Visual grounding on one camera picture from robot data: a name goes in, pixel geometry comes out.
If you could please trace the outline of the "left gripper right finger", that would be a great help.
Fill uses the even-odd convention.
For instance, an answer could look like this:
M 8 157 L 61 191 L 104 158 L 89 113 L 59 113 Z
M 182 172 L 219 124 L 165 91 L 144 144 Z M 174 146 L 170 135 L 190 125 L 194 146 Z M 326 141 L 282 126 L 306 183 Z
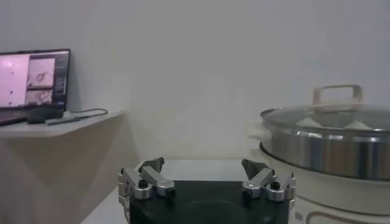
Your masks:
M 276 174 L 265 163 L 243 159 L 241 165 L 248 180 L 242 183 L 243 195 L 249 201 L 265 194 L 270 201 L 293 201 L 296 197 L 296 178 L 292 172 Z

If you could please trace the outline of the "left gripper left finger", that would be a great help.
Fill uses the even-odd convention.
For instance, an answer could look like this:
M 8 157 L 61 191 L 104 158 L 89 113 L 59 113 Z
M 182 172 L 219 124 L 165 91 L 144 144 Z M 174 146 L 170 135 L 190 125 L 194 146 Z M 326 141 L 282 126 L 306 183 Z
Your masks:
M 159 157 L 144 161 L 137 169 L 121 168 L 118 174 L 119 196 L 147 200 L 155 192 L 160 197 L 172 200 L 176 196 L 176 185 L 161 174 L 164 164 L 165 159 Z

